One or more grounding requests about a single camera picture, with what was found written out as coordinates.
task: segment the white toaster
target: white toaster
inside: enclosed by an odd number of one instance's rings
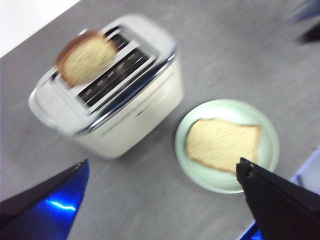
[[[175,39],[149,19],[120,17],[100,31],[117,47],[110,67],[69,87],[54,67],[37,83],[29,107],[45,125],[96,154],[116,158],[153,130],[182,100]]]

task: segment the toast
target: toast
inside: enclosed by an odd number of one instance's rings
[[[240,125],[217,118],[196,121],[186,137],[190,159],[209,168],[236,174],[241,157],[257,162],[261,126]]]
[[[74,87],[102,74],[117,49],[97,31],[87,31],[73,39],[57,56],[55,65],[62,79]]]

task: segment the gray table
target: gray table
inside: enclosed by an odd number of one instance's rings
[[[174,134],[212,99],[264,112],[280,140],[275,170],[289,178],[320,143],[320,44],[294,39],[315,20],[284,19],[300,0],[83,0],[1,59],[1,199],[88,158],[90,178],[70,240],[233,240],[253,220],[243,193],[207,191],[181,170]],[[82,29],[142,13],[177,38],[183,102],[117,160],[105,161],[42,125],[27,99],[58,52]]]

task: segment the light green plate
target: light green plate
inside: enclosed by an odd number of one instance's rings
[[[205,189],[235,194],[243,189],[234,174],[215,170],[188,158],[185,141],[191,125],[199,119],[218,118],[236,124],[260,125],[257,164],[273,171],[279,158],[279,140],[275,128],[265,115],[241,101],[219,99],[205,102],[191,110],[181,121],[175,134],[175,154],[185,174]]]

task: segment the toaster lid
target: toaster lid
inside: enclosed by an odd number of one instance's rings
[[[123,16],[100,32],[118,50],[104,73],[70,87],[53,67],[30,95],[33,113],[65,135],[93,131],[107,121],[162,73],[177,51],[167,31],[137,14]]]

